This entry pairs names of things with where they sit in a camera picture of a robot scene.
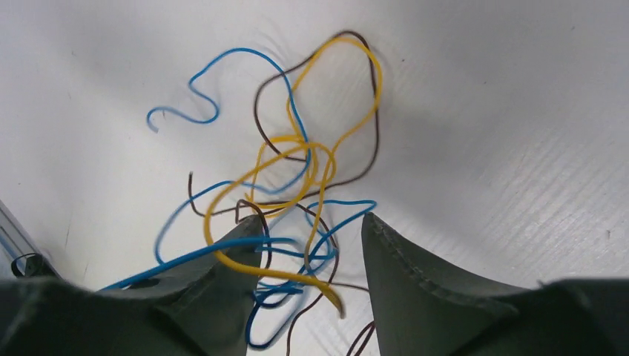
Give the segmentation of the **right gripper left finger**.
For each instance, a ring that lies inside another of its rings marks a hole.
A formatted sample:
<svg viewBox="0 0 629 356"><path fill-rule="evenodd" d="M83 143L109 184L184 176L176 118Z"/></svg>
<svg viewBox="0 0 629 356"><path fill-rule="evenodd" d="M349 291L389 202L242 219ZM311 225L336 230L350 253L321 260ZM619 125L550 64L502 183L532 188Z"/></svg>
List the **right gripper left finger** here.
<svg viewBox="0 0 629 356"><path fill-rule="evenodd" d="M244 355L257 277L213 254L88 291L55 277L1 282L3 355Z"/></svg>

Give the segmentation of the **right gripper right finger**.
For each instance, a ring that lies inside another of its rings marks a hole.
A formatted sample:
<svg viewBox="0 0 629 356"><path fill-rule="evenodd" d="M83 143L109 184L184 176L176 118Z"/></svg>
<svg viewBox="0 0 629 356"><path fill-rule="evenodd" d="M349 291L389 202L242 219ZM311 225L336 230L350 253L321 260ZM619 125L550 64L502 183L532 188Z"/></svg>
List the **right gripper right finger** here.
<svg viewBox="0 0 629 356"><path fill-rule="evenodd" d="M626 355L628 281L524 289L460 268L373 213L363 259L382 355Z"/></svg>

